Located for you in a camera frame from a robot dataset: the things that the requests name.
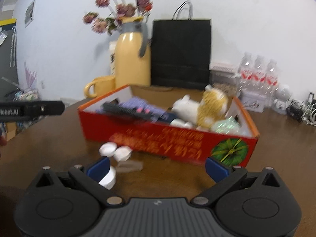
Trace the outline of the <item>white round robot toy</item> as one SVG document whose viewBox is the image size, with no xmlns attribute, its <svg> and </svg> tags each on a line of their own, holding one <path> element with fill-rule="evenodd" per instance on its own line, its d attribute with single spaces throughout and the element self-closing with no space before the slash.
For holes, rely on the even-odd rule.
<svg viewBox="0 0 316 237">
<path fill-rule="evenodd" d="M 289 86 L 280 84 L 275 91 L 272 109 L 279 114 L 285 115 L 291 96 L 292 92 Z"/>
</svg>

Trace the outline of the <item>dried pink rose bouquet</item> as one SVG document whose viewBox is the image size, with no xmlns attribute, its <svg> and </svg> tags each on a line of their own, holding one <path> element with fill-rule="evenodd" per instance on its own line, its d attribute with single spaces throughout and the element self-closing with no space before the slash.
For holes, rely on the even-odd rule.
<svg viewBox="0 0 316 237">
<path fill-rule="evenodd" d="M 128 3 L 126 0 L 95 0 L 95 6 L 109 9 L 109 16 L 102 17 L 98 12 L 90 11 L 84 14 L 83 23 L 90 25 L 94 33 L 112 35 L 114 31 L 121 30 L 125 18 L 136 17 L 147 21 L 153 9 L 153 2 L 151 0 L 134 0 L 134 3 Z"/>
</svg>

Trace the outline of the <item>small white round cap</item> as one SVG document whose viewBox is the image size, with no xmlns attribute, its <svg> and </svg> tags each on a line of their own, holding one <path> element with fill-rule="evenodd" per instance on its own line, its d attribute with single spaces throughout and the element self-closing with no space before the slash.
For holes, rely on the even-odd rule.
<svg viewBox="0 0 316 237">
<path fill-rule="evenodd" d="M 125 162 L 132 155 L 132 149 L 128 146 L 121 146 L 117 148 L 114 152 L 114 159 L 117 162 Z"/>
</svg>

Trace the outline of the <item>purple drawstring pouch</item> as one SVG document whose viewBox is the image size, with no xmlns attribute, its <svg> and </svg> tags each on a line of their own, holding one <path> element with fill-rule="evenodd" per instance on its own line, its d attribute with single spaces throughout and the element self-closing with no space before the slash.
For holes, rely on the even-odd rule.
<svg viewBox="0 0 316 237">
<path fill-rule="evenodd" d="M 166 109 L 147 103 L 139 97 L 132 97 L 126 102 L 114 99 L 104 102 L 96 113 L 103 115 L 128 116 L 150 122 L 164 122 L 170 124 L 177 116 Z"/>
</svg>

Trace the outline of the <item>clear food container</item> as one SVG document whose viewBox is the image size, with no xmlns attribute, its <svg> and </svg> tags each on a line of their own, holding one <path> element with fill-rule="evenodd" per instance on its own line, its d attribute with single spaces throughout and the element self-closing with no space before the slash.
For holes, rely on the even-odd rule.
<svg viewBox="0 0 316 237">
<path fill-rule="evenodd" d="M 222 90 L 228 96 L 239 97 L 241 75 L 238 73 L 237 66 L 222 62 L 212 62 L 209 68 L 209 81 L 213 87 Z"/>
</svg>

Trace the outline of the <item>yellow ceramic mug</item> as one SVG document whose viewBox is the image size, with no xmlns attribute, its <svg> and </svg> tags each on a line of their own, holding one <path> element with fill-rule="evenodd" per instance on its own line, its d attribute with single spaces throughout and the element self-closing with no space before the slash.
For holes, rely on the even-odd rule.
<svg viewBox="0 0 316 237">
<path fill-rule="evenodd" d="M 94 99 L 107 94 L 115 89 L 115 76 L 101 76 L 95 78 L 84 88 L 84 95 L 87 98 Z"/>
</svg>

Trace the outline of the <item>water bottle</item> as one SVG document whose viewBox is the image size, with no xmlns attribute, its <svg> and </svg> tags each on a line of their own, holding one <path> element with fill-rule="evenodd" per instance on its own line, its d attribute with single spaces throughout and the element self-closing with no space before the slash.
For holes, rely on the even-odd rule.
<svg viewBox="0 0 316 237">
<path fill-rule="evenodd" d="M 266 69 L 266 80 L 265 80 L 266 102 L 269 102 L 272 99 L 277 83 L 278 83 L 277 62 L 271 59 Z"/>
<path fill-rule="evenodd" d="M 266 64 L 263 56 L 258 55 L 253 66 L 252 84 L 253 91 L 257 94 L 260 93 L 261 87 L 265 82 L 266 77 Z"/>
<path fill-rule="evenodd" d="M 253 60 L 250 53 L 245 53 L 239 64 L 239 92 L 248 89 L 253 74 Z"/>
</svg>

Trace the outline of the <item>thin translucent strip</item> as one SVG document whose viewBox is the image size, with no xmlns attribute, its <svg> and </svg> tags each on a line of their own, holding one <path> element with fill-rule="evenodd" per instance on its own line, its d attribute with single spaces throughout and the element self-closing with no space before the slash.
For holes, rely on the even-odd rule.
<svg viewBox="0 0 316 237">
<path fill-rule="evenodd" d="M 117 173 L 131 173 L 131 172 L 139 172 L 143 169 L 143 163 L 141 161 L 121 161 L 118 162 L 115 167 Z"/>
</svg>

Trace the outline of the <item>black paper bag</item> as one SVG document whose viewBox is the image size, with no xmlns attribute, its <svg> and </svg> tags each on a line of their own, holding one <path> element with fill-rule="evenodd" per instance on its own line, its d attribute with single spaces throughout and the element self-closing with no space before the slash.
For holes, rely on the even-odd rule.
<svg viewBox="0 0 316 237">
<path fill-rule="evenodd" d="M 203 90 L 209 84 L 212 20 L 193 19 L 186 0 L 170 20 L 154 20 L 151 85 Z"/>
</svg>

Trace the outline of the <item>middle water bottle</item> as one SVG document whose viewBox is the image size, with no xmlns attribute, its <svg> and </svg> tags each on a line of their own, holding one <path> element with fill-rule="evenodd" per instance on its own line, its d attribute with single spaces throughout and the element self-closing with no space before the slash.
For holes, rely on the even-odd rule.
<svg viewBox="0 0 316 237">
<path fill-rule="evenodd" d="M 265 82 L 266 77 L 266 64 L 263 56 L 258 55 L 253 66 L 252 84 L 253 91 L 257 94 L 260 93 L 261 87 Z"/>
</svg>

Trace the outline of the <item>large white bottle cap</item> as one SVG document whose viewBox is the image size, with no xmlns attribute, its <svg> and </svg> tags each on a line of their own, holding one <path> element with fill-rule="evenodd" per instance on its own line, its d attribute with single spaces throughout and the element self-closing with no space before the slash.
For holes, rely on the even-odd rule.
<svg viewBox="0 0 316 237">
<path fill-rule="evenodd" d="M 116 170 L 113 166 L 110 166 L 109 172 L 99 181 L 99 185 L 111 190 L 116 183 Z"/>
</svg>

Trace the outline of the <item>iridescent plastic wrapped item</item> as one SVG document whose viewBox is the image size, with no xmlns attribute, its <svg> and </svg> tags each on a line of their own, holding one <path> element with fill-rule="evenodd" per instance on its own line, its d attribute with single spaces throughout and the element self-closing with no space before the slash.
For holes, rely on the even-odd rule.
<svg viewBox="0 0 316 237">
<path fill-rule="evenodd" d="M 233 117 L 217 121 L 211 127 L 211 131 L 218 134 L 238 134 L 240 129 L 240 124 Z"/>
</svg>

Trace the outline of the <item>small grey tin box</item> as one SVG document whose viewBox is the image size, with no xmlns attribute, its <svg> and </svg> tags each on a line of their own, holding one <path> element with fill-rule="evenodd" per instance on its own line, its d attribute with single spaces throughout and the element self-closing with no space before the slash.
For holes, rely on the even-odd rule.
<svg viewBox="0 0 316 237">
<path fill-rule="evenodd" d="M 240 100 L 243 107 L 248 111 L 258 113 L 264 111 L 266 98 L 259 93 L 243 89 L 241 91 Z"/>
</svg>

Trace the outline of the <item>white yellow plush alpaca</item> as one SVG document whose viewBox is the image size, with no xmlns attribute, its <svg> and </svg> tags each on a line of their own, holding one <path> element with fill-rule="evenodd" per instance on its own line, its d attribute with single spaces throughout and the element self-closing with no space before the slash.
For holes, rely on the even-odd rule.
<svg viewBox="0 0 316 237">
<path fill-rule="evenodd" d="M 189 95 L 174 102 L 171 111 L 185 122 L 202 128 L 211 128 L 217 121 L 224 119 L 229 99 L 220 89 L 207 85 L 200 102 Z"/>
</svg>

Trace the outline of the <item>right water bottle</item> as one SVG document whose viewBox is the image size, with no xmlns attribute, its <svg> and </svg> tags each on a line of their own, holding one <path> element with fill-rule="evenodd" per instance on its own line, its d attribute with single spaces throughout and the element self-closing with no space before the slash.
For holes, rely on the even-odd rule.
<svg viewBox="0 0 316 237">
<path fill-rule="evenodd" d="M 271 59 L 266 69 L 266 80 L 265 80 L 266 102 L 269 102 L 272 99 L 277 83 L 278 83 L 277 62 Z"/>
</svg>

